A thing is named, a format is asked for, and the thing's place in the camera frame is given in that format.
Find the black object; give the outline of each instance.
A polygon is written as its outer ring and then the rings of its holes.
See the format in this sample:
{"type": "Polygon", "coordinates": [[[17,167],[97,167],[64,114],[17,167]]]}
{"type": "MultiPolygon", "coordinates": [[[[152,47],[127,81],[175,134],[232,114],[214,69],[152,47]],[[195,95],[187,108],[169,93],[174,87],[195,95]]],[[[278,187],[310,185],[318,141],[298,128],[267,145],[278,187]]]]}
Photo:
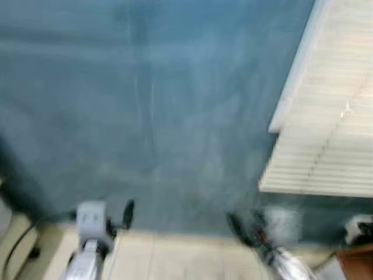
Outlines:
{"type": "Polygon", "coordinates": [[[365,245],[373,242],[373,223],[358,223],[358,228],[360,229],[361,235],[355,237],[351,242],[351,246],[365,245]]]}
{"type": "Polygon", "coordinates": [[[134,209],[135,209],[135,200],[134,199],[130,199],[127,202],[126,207],[124,208],[124,211],[123,211],[123,220],[122,220],[122,223],[124,225],[124,229],[125,230],[129,230],[129,228],[132,225],[133,211],[134,211],[134,209]]]}
{"type": "Polygon", "coordinates": [[[16,250],[19,243],[24,239],[24,237],[34,228],[38,227],[44,222],[52,222],[52,221],[61,221],[61,220],[67,220],[67,219],[75,219],[76,218],[76,211],[69,211],[69,212],[61,212],[61,213],[54,213],[52,215],[45,216],[33,224],[31,224],[17,239],[16,243],[13,245],[12,249],[6,256],[4,265],[2,267],[2,280],[6,279],[6,269],[9,265],[10,258],[12,257],[14,251],[16,250]]]}
{"type": "Polygon", "coordinates": [[[74,259],[76,255],[76,252],[72,252],[71,255],[70,255],[70,258],[69,258],[69,261],[68,261],[68,265],[71,263],[71,261],[74,259]]]}
{"type": "Polygon", "coordinates": [[[29,260],[36,260],[40,256],[40,248],[39,247],[34,247],[32,248],[30,254],[29,254],[29,260]]]}
{"type": "Polygon", "coordinates": [[[112,238],[116,238],[117,236],[117,228],[115,225],[113,225],[113,223],[111,222],[111,219],[110,218],[107,218],[106,220],[106,231],[107,233],[112,237],[112,238]]]}
{"type": "Polygon", "coordinates": [[[227,213],[227,222],[230,229],[241,243],[249,247],[253,246],[253,242],[250,240],[248,233],[244,228],[244,224],[235,213],[227,213]]]}

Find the wall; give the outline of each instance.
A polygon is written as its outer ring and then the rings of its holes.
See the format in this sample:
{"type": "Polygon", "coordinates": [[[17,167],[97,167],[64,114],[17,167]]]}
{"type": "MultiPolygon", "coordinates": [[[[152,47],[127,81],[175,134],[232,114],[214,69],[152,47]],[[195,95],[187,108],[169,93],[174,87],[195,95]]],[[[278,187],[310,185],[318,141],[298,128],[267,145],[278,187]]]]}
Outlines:
{"type": "Polygon", "coordinates": [[[227,234],[312,4],[2,2],[4,192],[34,216],[101,197],[116,220],[135,197],[136,228],[227,234]]]}

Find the black cable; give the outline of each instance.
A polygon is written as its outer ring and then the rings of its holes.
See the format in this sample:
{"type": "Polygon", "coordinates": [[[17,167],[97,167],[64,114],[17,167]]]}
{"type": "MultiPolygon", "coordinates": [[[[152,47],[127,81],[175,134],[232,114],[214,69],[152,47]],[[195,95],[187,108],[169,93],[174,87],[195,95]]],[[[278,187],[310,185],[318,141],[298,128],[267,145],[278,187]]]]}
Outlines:
{"type": "Polygon", "coordinates": [[[2,267],[2,280],[6,280],[6,270],[9,265],[10,258],[12,257],[13,253],[15,252],[17,246],[22,241],[22,239],[31,231],[33,228],[36,228],[43,222],[48,222],[49,220],[54,221],[55,219],[61,220],[61,219],[75,219],[76,218],[76,211],[70,211],[70,212],[60,212],[60,213],[54,213],[48,216],[45,216],[36,222],[32,223],[17,239],[16,243],[13,245],[12,249],[10,250],[8,256],[6,257],[6,260],[4,262],[4,265],[2,267]]]}

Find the white window blind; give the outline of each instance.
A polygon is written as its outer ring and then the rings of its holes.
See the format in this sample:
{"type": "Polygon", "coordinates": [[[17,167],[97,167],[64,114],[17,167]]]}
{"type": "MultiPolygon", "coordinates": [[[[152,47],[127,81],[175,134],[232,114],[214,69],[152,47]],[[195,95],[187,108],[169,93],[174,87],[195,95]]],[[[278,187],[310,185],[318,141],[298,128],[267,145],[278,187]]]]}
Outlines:
{"type": "Polygon", "coordinates": [[[259,188],[373,197],[373,0],[323,13],[259,188]]]}

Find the tiled floor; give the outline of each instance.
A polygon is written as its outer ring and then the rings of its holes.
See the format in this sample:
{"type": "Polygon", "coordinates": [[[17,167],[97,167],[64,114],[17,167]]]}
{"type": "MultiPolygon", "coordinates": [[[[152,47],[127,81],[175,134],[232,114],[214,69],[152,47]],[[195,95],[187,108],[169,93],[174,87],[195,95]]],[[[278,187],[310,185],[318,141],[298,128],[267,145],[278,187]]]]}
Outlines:
{"type": "MultiPolygon", "coordinates": [[[[39,245],[41,256],[29,261],[18,280],[58,280],[78,237],[73,228],[44,229],[39,245]]],[[[309,264],[327,252],[304,250],[309,264]]],[[[119,235],[107,258],[103,280],[269,280],[268,271],[255,253],[231,240],[202,237],[158,236],[143,233],[119,235]]]]}

